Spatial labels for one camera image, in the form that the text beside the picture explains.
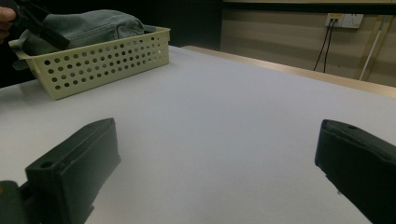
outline wooden panel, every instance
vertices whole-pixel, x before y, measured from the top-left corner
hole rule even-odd
[[[326,34],[326,17],[316,13],[223,10],[221,51],[313,70]],[[358,30],[333,29],[326,73],[355,75],[375,20],[375,15],[365,15]],[[320,72],[323,57],[317,68]]]
[[[370,82],[396,87],[396,19],[393,18],[387,36],[379,50],[371,75]]]

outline white table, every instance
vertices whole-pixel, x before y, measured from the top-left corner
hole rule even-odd
[[[168,65],[59,101],[37,81],[0,90],[0,179],[111,117],[122,162],[87,224],[369,223],[314,164],[320,123],[396,145],[395,116],[388,95],[170,47]]]

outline folded cloth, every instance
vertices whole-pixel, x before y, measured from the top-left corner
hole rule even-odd
[[[67,49],[99,44],[144,33],[144,25],[139,19],[110,9],[89,11],[81,14],[49,14],[42,23],[70,40]],[[60,49],[53,47],[29,30],[21,34],[19,43],[21,49],[31,56],[60,51]]]

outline wall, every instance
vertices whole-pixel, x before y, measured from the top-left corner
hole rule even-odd
[[[224,52],[313,70],[327,27],[327,13],[223,9],[220,49]],[[373,41],[377,15],[364,15],[359,29],[333,28],[326,73],[356,78]],[[396,22],[390,24],[367,81],[396,86]],[[316,71],[323,72],[324,53]]]

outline dark background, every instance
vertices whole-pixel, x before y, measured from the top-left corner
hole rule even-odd
[[[219,50],[221,32],[221,0],[132,0],[105,1],[41,0],[40,4],[52,14],[75,14],[97,9],[114,9],[137,17],[146,25],[170,28],[169,45],[196,46]],[[0,88],[34,79],[27,69],[17,72],[12,63],[18,60],[8,41],[19,38],[21,31],[0,45]]]

